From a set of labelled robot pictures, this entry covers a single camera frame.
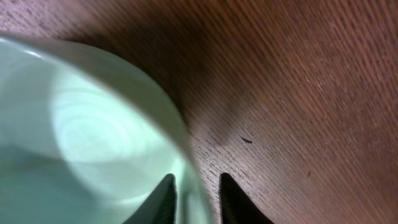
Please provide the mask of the mint green small bowl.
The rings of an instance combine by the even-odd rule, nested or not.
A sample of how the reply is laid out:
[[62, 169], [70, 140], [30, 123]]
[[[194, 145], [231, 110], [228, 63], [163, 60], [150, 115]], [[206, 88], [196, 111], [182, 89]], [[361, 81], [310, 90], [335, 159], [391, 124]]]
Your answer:
[[124, 223], [175, 176], [175, 223], [213, 223], [178, 109], [85, 44], [1, 36], [1, 222]]

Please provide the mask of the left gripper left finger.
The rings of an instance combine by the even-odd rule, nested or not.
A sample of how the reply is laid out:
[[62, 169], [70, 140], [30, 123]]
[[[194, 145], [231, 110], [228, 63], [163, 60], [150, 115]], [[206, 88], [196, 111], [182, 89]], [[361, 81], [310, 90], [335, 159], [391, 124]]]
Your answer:
[[167, 174], [124, 224], [174, 224], [176, 206], [175, 176]]

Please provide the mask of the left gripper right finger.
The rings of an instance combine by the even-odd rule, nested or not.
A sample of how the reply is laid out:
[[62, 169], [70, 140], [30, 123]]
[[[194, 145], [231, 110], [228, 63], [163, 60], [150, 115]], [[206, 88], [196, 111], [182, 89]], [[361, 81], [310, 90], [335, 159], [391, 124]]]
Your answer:
[[222, 224], [274, 224], [228, 173], [220, 175], [219, 198]]

